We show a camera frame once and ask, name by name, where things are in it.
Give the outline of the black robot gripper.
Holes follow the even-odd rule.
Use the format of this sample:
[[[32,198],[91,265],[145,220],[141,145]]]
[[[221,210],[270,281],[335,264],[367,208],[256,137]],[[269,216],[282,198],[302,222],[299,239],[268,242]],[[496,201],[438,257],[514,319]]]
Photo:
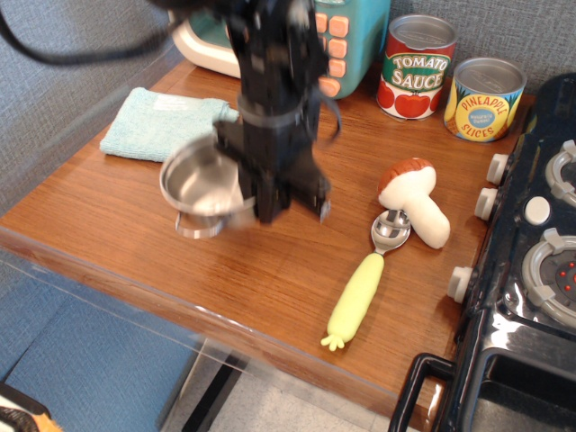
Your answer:
[[[240,121],[217,121],[216,148],[238,163],[244,201],[256,203],[261,223],[271,224],[293,200],[324,221],[331,210],[331,184],[317,166],[320,106],[326,96],[306,96],[286,112],[267,112],[245,96],[238,98]]]

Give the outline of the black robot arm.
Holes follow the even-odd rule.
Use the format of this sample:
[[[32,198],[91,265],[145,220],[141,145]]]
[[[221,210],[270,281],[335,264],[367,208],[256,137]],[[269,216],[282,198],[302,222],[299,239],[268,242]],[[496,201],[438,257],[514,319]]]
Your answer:
[[[272,222],[292,201],[329,214],[330,182],[312,155],[319,80],[328,69],[312,1],[158,1],[185,21],[208,9],[222,19],[239,65],[238,121],[217,121],[216,148],[238,164],[256,217]]]

